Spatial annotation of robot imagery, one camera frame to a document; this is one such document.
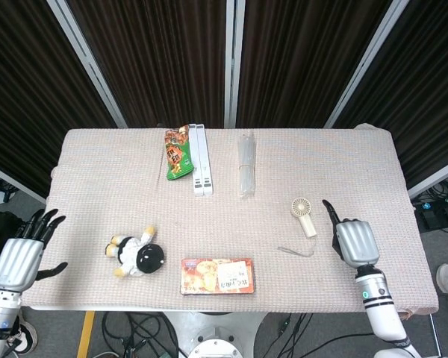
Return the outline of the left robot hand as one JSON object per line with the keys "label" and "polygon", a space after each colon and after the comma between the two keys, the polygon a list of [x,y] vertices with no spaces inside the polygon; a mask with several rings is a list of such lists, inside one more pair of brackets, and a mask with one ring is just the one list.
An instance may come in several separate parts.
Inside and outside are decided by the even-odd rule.
{"label": "left robot hand", "polygon": [[54,277],[64,271],[68,263],[54,268],[40,269],[43,258],[55,230],[64,222],[58,210],[38,210],[9,238],[0,253],[0,290],[24,292],[39,280]]}

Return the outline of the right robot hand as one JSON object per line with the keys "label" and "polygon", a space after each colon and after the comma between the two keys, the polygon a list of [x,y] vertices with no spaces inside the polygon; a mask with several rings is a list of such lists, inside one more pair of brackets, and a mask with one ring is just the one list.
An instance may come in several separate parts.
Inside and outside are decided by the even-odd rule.
{"label": "right robot hand", "polygon": [[332,222],[332,247],[339,257],[350,267],[374,266],[379,260],[379,250],[366,221],[357,219],[340,220],[332,204],[323,199]]}

